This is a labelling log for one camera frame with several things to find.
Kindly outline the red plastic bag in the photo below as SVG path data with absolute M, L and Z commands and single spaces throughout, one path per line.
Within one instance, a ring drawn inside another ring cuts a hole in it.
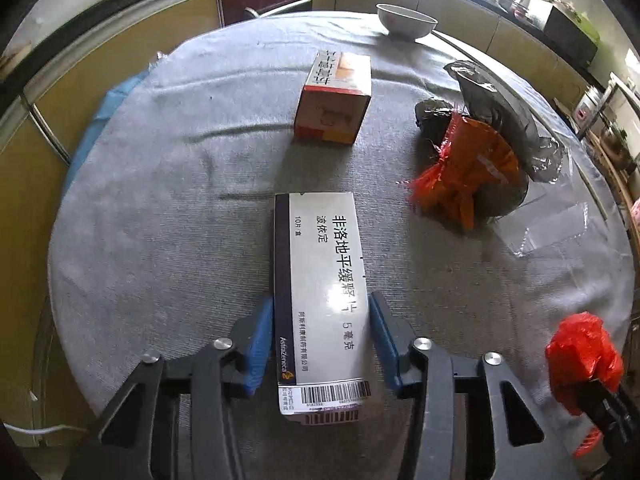
M 560 323 L 547 344 L 549 385 L 555 400 L 574 415 L 578 408 L 578 386 L 600 380 L 615 392 L 624 374 L 623 359 L 603 321 L 589 312 L 575 313 Z

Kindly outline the white medicine box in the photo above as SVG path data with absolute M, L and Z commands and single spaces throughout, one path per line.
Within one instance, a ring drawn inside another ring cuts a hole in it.
M 358 422 L 375 388 L 352 194 L 276 196 L 273 295 L 281 414 L 306 426 Z

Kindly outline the orange foil snack bag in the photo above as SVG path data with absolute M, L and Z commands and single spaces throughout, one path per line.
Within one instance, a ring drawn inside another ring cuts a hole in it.
M 440 211 L 469 232 L 480 190 L 518 191 L 525 182 L 514 151 L 494 128 L 454 112 L 437 162 L 410 183 L 410 200 L 420 211 Z

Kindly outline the clear plastic wrapper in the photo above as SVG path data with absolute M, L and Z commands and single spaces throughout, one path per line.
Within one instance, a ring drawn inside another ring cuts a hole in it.
M 523 257 L 581 236 L 588 218 L 589 206 L 576 196 L 572 182 L 530 181 L 524 202 L 490 226 L 514 256 Z

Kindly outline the crumpled silver black bag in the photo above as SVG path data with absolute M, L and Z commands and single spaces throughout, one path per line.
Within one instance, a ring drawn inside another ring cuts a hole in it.
M 421 101 L 414 107 L 416 125 L 431 142 L 437 159 L 454 112 L 490 125 L 503 137 L 518 158 L 526 182 L 518 191 L 511 192 L 498 191 L 493 186 L 483 188 L 474 197 L 474 203 L 475 222 L 504 216 L 524 202 L 530 181 L 551 183 L 559 177 L 565 150 L 551 136 L 538 131 L 528 108 L 483 67 L 471 61 L 456 61 L 446 65 L 445 70 L 459 84 L 463 104 L 435 98 Z

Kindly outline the blue under cloth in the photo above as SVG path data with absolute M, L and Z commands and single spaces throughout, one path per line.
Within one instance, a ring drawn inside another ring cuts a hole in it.
M 87 159 L 93 145 L 96 143 L 96 140 L 98 140 L 98 137 L 106 127 L 107 123 L 111 120 L 116 110 L 118 110 L 122 105 L 122 102 L 126 100 L 126 97 L 130 95 L 132 90 L 134 90 L 140 82 L 145 80 L 152 68 L 153 66 L 150 65 L 137 75 L 131 76 L 120 84 L 116 84 L 115 87 L 105 93 L 105 96 L 92 116 L 88 127 L 82 134 L 78 147 L 70 161 L 70 166 L 68 166 L 62 187 L 62 195 L 65 195 L 70 188 L 77 171 Z

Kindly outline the orange medicine box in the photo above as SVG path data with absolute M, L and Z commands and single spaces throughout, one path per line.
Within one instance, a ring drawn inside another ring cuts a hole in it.
M 294 119 L 299 140 L 352 145 L 371 101 L 371 60 L 335 50 L 317 52 Z

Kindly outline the long wooden stick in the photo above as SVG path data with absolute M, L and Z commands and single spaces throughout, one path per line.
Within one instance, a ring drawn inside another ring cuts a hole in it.
M 503 87 L 506 88 L 506 90 L 508 90 L 512 94 L 512 96 L 514 96 L 515 99 L 518 99 L 523 105 L 525 105 L 528 108 L 529 113 L 532 114 L 538 120 L 538 122 L 540 122 L 541 125 L 544 126 L 544 128 L 547 130 L 547 132 L 550 134 L 550 136 L 552 136 L 552 138 L 556 142 L 559 142 L 559 144 L 562 144 L 564 146 L 564 148 L 566 148 L 566 145 L 564 144 L 562 139 L 553 130 L 552 125 L 549 125 L 548 122 L 544 119 L 544 117 L 542 117 L 541 114 L 539 114 L 537 112 L 536 108 L 532 107 L 529 104 L 529 102 L 526 101 L 526 99 L 522 98 L 521 95 L 515 89 L 513 89 L 510 86 L 510 84 L 508 82 L 506 82 L 499 74 L 495 73 L 489 66 L 487 66 L 485 63 L 483 63 L 481 60 L 479 60 L 476 56 L 472 55 L 471 52 L 469 52 L 468 50 L 465 50 L 462 47 L 460 47 L 459 43 L 454 41 L 456 38 L 450 38 L 449 36 L 447 36 L 445 34 L 442 34 L 441 32 L 438 32 L 437 30 L 432 32 L 432 34 L 435 37 L 437 37 L 439 40 L 442 40 L 445 44 L 448 44 L 449 47 L 452 47 L 452 48 L 455 48 L 456 50 L 458 50 L 460 53 L 462 53 L 464 56 L 466 56 L 469 60 L 471 60 L 474 63 L 478 64 L 480 67 L 483 67 L 484 70 L 486 70 L 486 72 L 488 74 L 491 74 L 491 76 L 493 76 L 495 78 L 495 80 L 498 80 L 500 82 L 500 84 L 502 84 Z M 596 189 L 591 184 L 591 181 L 589 180 L 588 174 L 585 173 L 585 171 L 582 169 L 582 166 L 580 166 L 578 164 L 578 162 L 576 162 L 575 159 L 574 159 L 574 166 L 576 167 L 576 169 L 578 171 L 579 177 L 582 179 L 582 182 L 584 182 L 585 187 L 589 191 L 594 203 L 598 207 L 598 209 L 600 211 L 600 215 L 601 215 L 603 221 L 605 223 L 608 222 L 608 213 L 606 212 L 605 206 L 603 205 L 602 200 L 600 200 L 600 197 L 599 197 Z

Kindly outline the black microwave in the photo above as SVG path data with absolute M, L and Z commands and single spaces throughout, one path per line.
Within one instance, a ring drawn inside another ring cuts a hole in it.
M 583 13 L 563 0 L 528 0 L 527 16 L 577 65 L 588 68 L 600 46 L 600 34 Z

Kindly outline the white ceramic bowl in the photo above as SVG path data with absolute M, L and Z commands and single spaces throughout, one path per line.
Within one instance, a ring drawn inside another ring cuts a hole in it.
M 378 3 L 376 13 L 391 35 L 411 40 L 426 37 L 438 24 L 436 18 L 396 4 Z

